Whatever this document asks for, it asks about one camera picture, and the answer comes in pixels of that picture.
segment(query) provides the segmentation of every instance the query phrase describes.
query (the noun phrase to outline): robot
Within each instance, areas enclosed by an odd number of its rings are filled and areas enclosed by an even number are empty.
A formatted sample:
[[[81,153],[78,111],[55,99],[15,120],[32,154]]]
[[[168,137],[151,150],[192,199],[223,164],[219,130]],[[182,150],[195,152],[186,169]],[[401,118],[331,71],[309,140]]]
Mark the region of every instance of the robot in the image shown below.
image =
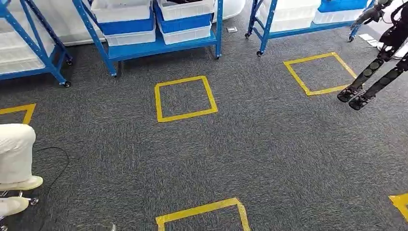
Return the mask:
[[[373,7],[365,11],[352,26],[359,26],[362,23],[368,24],[371,21],[378,22],[383,16],[385,7],[391,4],[392,0],[379,0]],[[395,19],[395,15],[401,11],[401,17]],[[392,14],[391,20],[393,26],[389,28],[380,38],[380,42],[384,43],[377,55],[377,58],[367,66],[367,68],[356,78],[356,80],[347,88],[342,90],[337,98],[350,105],[355,110],[360,110],[369,102],[375,99],[375,95],[385,88],[388,84],[398,78],[402,73],[408,71],[408,53],[390,70],[385,76],[381,77],[368,90],[363,91],[363,84],[375,74],[376,71],[385,63],[392,59],[394,54],[404,44],[408,38],[408,2],[403,3]]]

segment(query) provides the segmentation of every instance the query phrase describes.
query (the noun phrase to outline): yellow tape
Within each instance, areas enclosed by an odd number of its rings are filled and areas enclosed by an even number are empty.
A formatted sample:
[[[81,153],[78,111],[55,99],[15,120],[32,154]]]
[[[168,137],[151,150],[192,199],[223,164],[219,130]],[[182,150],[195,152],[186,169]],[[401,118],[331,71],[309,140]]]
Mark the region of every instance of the yellow tape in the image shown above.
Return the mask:
[[[336,54],[335,52],[332,52],[332,54],[337,59],[337,61],[339,61],[339,63],[341,63],[341,65],[348,71],[348,73],[351,74],[353,78],[357,78],[357,75],[354,73],[354,71],[344,62],[343,59],[340,58],[338,54]]]
[[[334,88],[328,88],[328,89],[323,89],[323,90],[316,90],[316,91],[311,91],[306,84],[301,80],[301,78],[296,74],[296,72],[292,68],[292,64],[298,64],[298,63],[303,63],[307,61],[312,61],[315,59],[321,59],[321,58],[326,58],[334,56],[336,60],[351,74],[353,78],[357,78],[357,75],[354,73],[354,71],[343,61],[343,59],[340,58],[340,56],[336,52],[330,52],[327,54],[320,54],[320,55],[315,55],[307,58],[302,58],[302,59],[296,59],[296,60],[290,60],[290,61],[284,61],[283,63],[285,64],[286,68],[289,70],[289,72],[292,74],[296,82],[300,85],[300,87],[305,91],[307,96],[310,95],[321,95],[321,94],[327,94],[331,93],[334,91],[340,91],[346,88],[348,85],[342,85]]]
[[[195,81],[195,80],[202,80],[203,81],[205,91],[207,92],[207,96],[208,96],[208,99],[210,101],[211,108],[207,109],[207,110],[202,110],[202,111],[199,111],[199,112],[193,112],[193,113],[186,113],[186,114],[182,114],[182,115],[163,117],[162,103],[161,103],[161,98],[160,98],[160,87],[168,86],[168,85],[174,85],[174,84],[178,84],[178,83],[189,82],[189,81]],[[186,119],[186,118],[191,118],[191,117],[195,117],[195,116],[202,116],[202,115],[207,115],[207,114],[218,112],[216,101],[214,99],[214,96],[213,96],[213,93],[211,91],[210,85],[208,83],[207,77],[205,77],[205,76],[196,76],[196,77],[173,80],[173,81],[164,82],[164,83],[158,83],[154,87],[154,94],[156,96],[156,112],[157,112],[157,121],[158,122],[169,122],[169,121],[174,121],[174,120],[179,120],[179,119]]]
[[[293,70],[292,66],[290,65],[289,62],[283,62],[288,68],[289,72],[292,74],[296,82],[300,85],[300,87],[305,91],[306,95],[310,95],[310,90],[307,88],[306,84],[300,79],[300,77],[296,74],[296,72]]]
[[[237,205],[238,207],[238,212],[241,217],[241,223],[242,223],[243,230],[250,231],[251,229],[249,228],[245,207],[236,197],[156,217],[156,223],[158,226],[158,230],[164,231],[166,222],[195,216],[201,213],[211,212],[211,211],[225,208],[225,207],[232,206],[232,205]]]
[[[334,52],[330,52],[327,54],[319,54],[319,55],[315,55],[315,56],[310,56],[307,58],[301,58],[301,59],[295,59],[295,60],[291,60],[291,61],[286,61],[288,64],[298,64],[298,63],[303,63],[303,62],[307,62],[307,61],[312,61],[315,59],[322,59],[322,58],[326,58],[326,57],[330,57],[333,56]]]
[[[404,216],[405,220],[408,221],[408,193],[398,196],[389,196],[389,198],[393,202],[394,206]]]
[[[18,106],[18,107],[0,109],[0,115],[7,114],[7,113],[26,111],[24,119],[23,119],[23,124],[29,124],[31,121],[31,117],[33,116],[34,108],[36,107],[36,105],[37,105],[36,103],[32,103],[32,104],[27,104],[27,105]]]

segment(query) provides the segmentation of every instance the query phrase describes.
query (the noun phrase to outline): cable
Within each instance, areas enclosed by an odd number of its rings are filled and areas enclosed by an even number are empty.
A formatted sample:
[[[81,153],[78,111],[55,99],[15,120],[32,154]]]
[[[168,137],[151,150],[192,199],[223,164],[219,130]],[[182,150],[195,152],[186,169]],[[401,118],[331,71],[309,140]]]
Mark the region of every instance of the cable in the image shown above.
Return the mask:
[[[393,22],[390,22],[390,23],[386,22],[386,21],[384,20],[384,15],[381,16],[381,20],[382,20],[384,23],[386,23],[386,24],[393,24]]]
[[[53,185],[54,185],[54,184],[56,183],[56,181],[63,175],[63,173],[65,172],[65,170],[68,168],[68,166],[69,166],[69,164],[70,164],[69,155],[68,155],[68,153],[67,153],[64,149],[62,149],[62,148],[59,148],[59,147],[48,147],[48,148],[39,149],[39,150],[37,150],[37,152],[45,151],[45,150],[48,150],[48,149],[58,149],[58,150],[62,151],[62,152],[65,154],[65,156],[66,156],[66,165],[65,165],[65,167],[63,168],[63,170],[60,172],[60,174],[57,176],[57,178],[54,179],[54,181],[51,183],[51,185],[50,185],[50,186],[48,187],[48,189],[46,190],[46,192],[45,192],[45,194],[44,194],[44,200],[47,200],[47,199],[48,199],[48,196],[49,196],[49,194],[50,194],[50,191],[51,191]],[[45,219],[42,220],[41,226],[40,226],[40,228],[39,228],[38,231],[42,231],[42,229],[44,228],[44,224],[45,224]]]

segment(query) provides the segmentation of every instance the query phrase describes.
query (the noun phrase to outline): chair wheel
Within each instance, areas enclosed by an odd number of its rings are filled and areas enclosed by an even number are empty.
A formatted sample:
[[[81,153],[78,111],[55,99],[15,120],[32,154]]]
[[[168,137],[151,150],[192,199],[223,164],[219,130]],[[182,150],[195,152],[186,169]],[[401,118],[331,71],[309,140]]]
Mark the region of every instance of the chair wheel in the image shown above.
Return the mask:
[[[68,82],[68,81],[66,81],[64,84],[63,84],[63,86],[64,87],[66,87],[66,88],[69,88],[69,87],[71,87],[71,82]]]
[[[34,205],[36,205],[38,203],[38,198],[36,197],[36,198],[33,198],[31,201],[30,201],[30,205],[32,205],[32,206],[34,206]]]

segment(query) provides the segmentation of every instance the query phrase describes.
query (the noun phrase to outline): gray carpet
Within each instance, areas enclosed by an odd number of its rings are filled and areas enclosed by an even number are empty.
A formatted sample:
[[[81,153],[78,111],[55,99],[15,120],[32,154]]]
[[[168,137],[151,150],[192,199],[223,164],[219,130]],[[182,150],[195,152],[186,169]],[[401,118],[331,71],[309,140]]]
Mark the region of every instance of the gray carpet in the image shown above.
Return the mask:
[[[0,83],[0,108],[37,103],[34,174],[41,202],[8,219],[12,231],[157,230],[155,217],[237,197],[254,231],[404,231],[388,199],[408,192],[408,82],[402,75],[360,112],[336,93],[307,97],[283,61],[336,52],[356,72],[377,54],[347,28],[246,40],[250,4],[212,48],[126,61],[109,77],[94,45],[70,48],[59,87],[50,75]],[[377,76],[395,63],[384,66]],[[312,90],[350,81],[334,60],[294,67]],[[154,86],[207,76],[218,113],[158,123]],[[207,109],[200,82],[161,89],[164,116]],[[0,123],[23,114],[0,115]],[[45,193],[67,163],[48,196]],[[166,223],[166,230],[242,230],[237,207]]]

